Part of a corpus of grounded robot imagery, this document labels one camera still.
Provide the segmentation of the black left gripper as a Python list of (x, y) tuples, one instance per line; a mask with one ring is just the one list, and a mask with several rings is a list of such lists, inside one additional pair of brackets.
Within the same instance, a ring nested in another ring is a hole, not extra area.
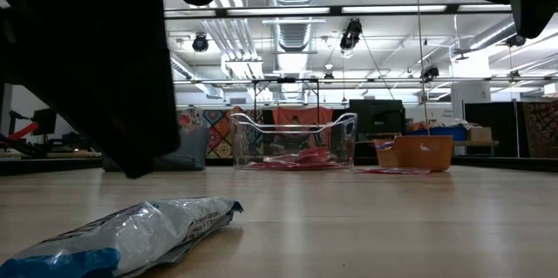
[(21, 81), (128, 178), (179, 147), (164, 0), (6, 1), (15, 46), (39, 57)]

